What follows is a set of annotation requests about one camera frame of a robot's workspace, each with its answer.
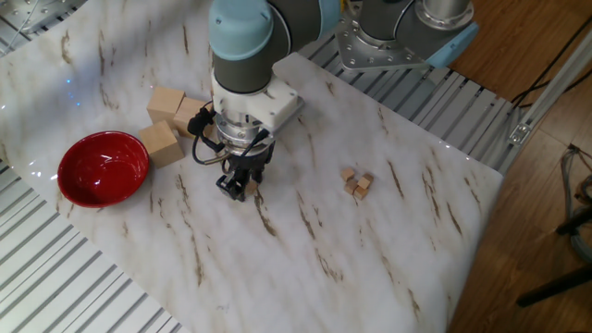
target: black cable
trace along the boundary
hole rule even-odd
[[[255,135],[255,138],[253,139],[251,144],[249,144],[249,146],[244,150],[244,152],[242,152],[240,157],[246,156],[257,143],[263,141],[268,136],[269,136],[269,130],[261,129],[261,131],[259,131],[259,133],[257,133],[257,135]]]
[[[573,210],[572,207],[572,189],[570,188],[570,173],[572,170],[572,164],[574,162],[574,156],[580,155],[580,158],[584,158],[583,154],[590,157],[580,150],[580,148],[570,144],[567,147],[567,152],[561,157],[561,177],[563,178],[563,192],[565,194],[565,214],[567,220],[572,219],[574,216],[580,214],[585,206]],[[592,248],[584,241],[580,235],[579,228],[571,232],[572,246],[575,252],[587,263],[592,263]]]
[[[202,161],[201,159],[199,159],[197,157],[197,153],[195,153],[195,150],[197,149],[197,142],[200,140],[200,136],[196,135],[195,139],[193,139],[193,149],[191,149],[191,152],[193,153],[193,159],[195,160],[195,162],[197,162],[198,164],[201,164],[202,166],[205,166],[204,161]]]
[[[591,68],[591,69],[590,69],[590,70],[589,70],[589,71],[588,71],[586,74],[584,74],[584,75],[583,75],[583,76],[582,76],[580,79],[578,79],[578,80],[574,81],[572,84],[570,84],[570,86],[569,86],[569,87],[567,87],[567,88],[565,89],[565,92],[563,92],[563,93],[567,93],[567,92],[569,92],[571,89],[575,88],[575,87],[576,87],[578,84],[582,83],[582,82],[583,82],[585,79],[587,79],[587,78],[588,78],[588,77],[589,77],[591,74],[592,74],[592,68]],[[547,81],[547,82],[545,82],[545,83],[541,84],[540,86],[536,86],[536,87],[535,87],[535,90],[536,90],[536,89],[540,89],[540,88],[543,88],[543,87],[545,87],[546,85],[548,85],[548,84],[549,84],[549,82],[550,82],[550,81]],[[526,104],[526,105],[520,105],[520,106],[518,106],[518,107],[530,107],[530,106],[532,106],[532,105],[533,105],[533,103],[529,103],[529,104]]]
[[[518,106],[526,98],[526,96],[529,93],[533,92],[536,89],[540,89],[540,88],[542,88],[542,87],[544,87],[545,85],[548,84],[548,83],[547,84],[543,83],[543,84],[541,84],[542,87],[536,88],[537,83],[539,83],[541,80],[543,80],[543,78],[549,73],[549,71],[551,70],[551,68],[553,66],[555,66],[555,64],[557,63],[557,61],[559,61],[559,59],[561,58],[561,56],[563,56],[563,54],[565,53],[565,51],[567,51],[567,49],[575,41],[575,39],[577,38],[577,36],[579,36],[580,33],[582,33],[582,31],[587,27],[588,24],[590,24],[590,22],[592,22],[592,16],[590,16],[586,20],[586,22],[584,22],[582,24],[582,26],[580,26],[580,28],[572,35],[572,38],[570,38],[569,41],[567,41],[567,43],[563,46],[563,48],[559,51],[559,53],[555,56],[555,58],[545,68],[545,70],[543,70],[543,72],[538,76],[538,78],[536,78],[535,82],[530,86],[530,88],[528,88],[524,92],[519,93],[516,97],[514,97],[514,99],[512,99],[513,108],[516,108],[516,106]]]

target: metal rail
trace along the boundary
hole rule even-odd
[[[0,332],[186,331],[0,161]]]
[[[333,35],[306,46],[301,55],[501,174],[519,151],[507,138],[520,110],[512,111],[508,101],[453,70],[351,71],[341,65]]]

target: small wooden block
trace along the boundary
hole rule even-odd
[[[355,176],[355,171],[351,167],[346,168],[345,170],[341,171],[341,178],[343,181],[348,182],[350,179]]]
[[[345,183],[345,188],[343,190],[345,190],[349,195],[353,195],[356,187],[358,187],[357,181],[355,181],[355,179],[350,179],[347,183]]]
[[[360,200],[365,198],[366,195],[368,195],[368,189],[363,189],[359,186],[355,188],[355,191],[353,192],[353,196]]]
[[[153,124],[166,120],[171,129],[175,128],[173,117],[177,114],[179,105],[185,97],[184,91],[164,87],[154,88],[152,98],[146,107]]]
[[[373,181],[374,177],[366,173],[360,178],[360,180],[358,180],[358,186],[365,190],[368,190],[370,188],[370,185],[372,185]]]
[[[253,195],[253,194],[255,194],[255,192],[257,191],[258,188],[259,188],[259,184],[257,184],[257,182],[254,180],[250,180],[247,183],[247,186],[245,187],[244,192],[247,195]]]
[[[189,125],[189,121],[200,112],[200,109],[204,105],[205,102],[188,97],[183,98],[183,102],[181,102],[177,114],[173,117],[173,123],[180,136],[195,139],[195,136],[187,131],[187,125]],[[212,106],[207,106],[207,109],[208,111],[211,110]],[[213,127],[213,125],[206,126],[203,135],[209,137],[210,134],[212,134]]]
[[[140,139],[156,168],[166,167],[185,157],[175,134],[165,120],[141,129]]]

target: white marble table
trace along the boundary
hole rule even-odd
[[[152,171],[103,210],[56,169],[100,130],[137,135],[155,85],[207,98],[209,1],[89,1],[0,59],[0,158],[195,332],[444,332],[502,177],[298,55],[306,101],[260,193],[229,201],[219,166]],[[339,172],[375,175],[363,201]]]

